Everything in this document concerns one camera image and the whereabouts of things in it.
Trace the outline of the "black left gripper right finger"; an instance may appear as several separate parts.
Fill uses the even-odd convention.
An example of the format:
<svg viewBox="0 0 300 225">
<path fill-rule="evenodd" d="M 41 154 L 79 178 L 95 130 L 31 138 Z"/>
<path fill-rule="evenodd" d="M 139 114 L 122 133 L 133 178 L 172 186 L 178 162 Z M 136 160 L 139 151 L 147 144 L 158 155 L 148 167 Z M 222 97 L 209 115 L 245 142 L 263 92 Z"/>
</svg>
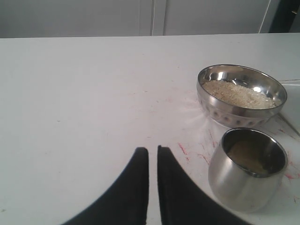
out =
<svg viewBox="0 0 300 225">
<path fill-rule="evenodd" d="M 157 147 L 157 187 L 163 225 L 247 225 L 206 195 L 168 147 Z"/>
</svg>

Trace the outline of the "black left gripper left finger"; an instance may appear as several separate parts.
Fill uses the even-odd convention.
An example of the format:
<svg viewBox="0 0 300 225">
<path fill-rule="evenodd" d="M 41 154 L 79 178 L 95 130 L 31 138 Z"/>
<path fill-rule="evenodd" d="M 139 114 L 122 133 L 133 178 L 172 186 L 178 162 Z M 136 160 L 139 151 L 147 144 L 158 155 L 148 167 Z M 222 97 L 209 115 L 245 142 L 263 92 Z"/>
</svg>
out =
<svg viewBox="0 0 300 225">
<path fill-rule="evenodd" d="M 149 153 L 136 148 L 115 182 L 66 225 L 145 225 L 149 203 Z"/>
</svg>

